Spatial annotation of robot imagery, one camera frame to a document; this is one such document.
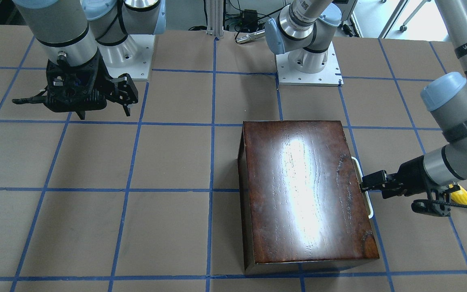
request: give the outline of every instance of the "blue joint cap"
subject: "blue joint cap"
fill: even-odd
[[[167,25],[165,16],[165,0],[160,0],[160,13],[158,14],[158,21],[154,28],[154,34],[162,34],[165,32],[165,26]]]
[[[284,39],[282,38],[282,34],[278,29],[278,24],[273,18],[270,18],[265,26],[265,35],[266,35],[266,42],[268,43],[269,49],[273,54],[280,55],[285,53],[284,49]]]
[[[338,27],[341,24],[341,10],[335,4],[331,3],[322,12],[319,19],[330,26]]]
[[[106,15],[116,5],[116,0],[83,0],[82,8],[86,18],[96,20]]]
[[[459,72],[450,72],[437,78],[421,91],[426,109],[435,111],[449,102],[466,84],[466,78]]]
[[[15,4],[29,9],[41,9],[57,3],[58,0],[12,0]]]

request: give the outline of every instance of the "white handle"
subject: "white handle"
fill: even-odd
[[[362,172],[362,168],[360,166],[360,162],[355,157],[351,157],[351,158],[352,158],[352,161],[354,161],[354,164],[356,165],[356,168],[358,170],[358,174],[360,175],[360,180],[361,180],[363,178],[363,172]],[[365,197],[367,198],[368,210],[369,210],[369,213],[370,213],[368,215],[368,218],[370,219],[370,218],[374,217],[374,209],[372,208],[371,198],[368,196],[368,192],[365,192]]]

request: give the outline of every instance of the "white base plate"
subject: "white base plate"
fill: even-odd
[[[289,52],[276,55],[276,68],[278,72],[278,83],[282,85],[308,85],[308,86],[338,86],[343,85],[343,78],[341,77],[340,66],[334,46],[330,43],[328,48],[328,61],[324,70],[307,74],[295,70],[289,64],[287,56]]]
[[[150,34],[133,34],[131,37],[139,46],[138,51],[141,52],[141,55],[138,55],[130,64],[123,67],[107,66],[107,70],[113,78],[118,78],[121,74],[129,73],[134,81],[148,81],[156,36]]]

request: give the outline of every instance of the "dark brown wooden box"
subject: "dark brown wooden box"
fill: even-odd
[[[244,122],[238,168],[246,274],[379,258],[341,122]]]

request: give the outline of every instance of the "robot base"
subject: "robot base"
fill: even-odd
[[[150,34],[134,34],[118,46],[99,45],[109,74],[117,78],[128,73],[134,81],[148,81],[155,39],[156,36]]]
[[[334,46],[332,43],[328,48],[328,61],[324,70],[307,74],[300,72],[289,64],[287,56],[290,52],[282,55],[276,55],[276,67],[278,72],[278,83],[282,85],[306,85],[306,86],[339,86],[343,85],[343,78],[341,77],[340,66]]]

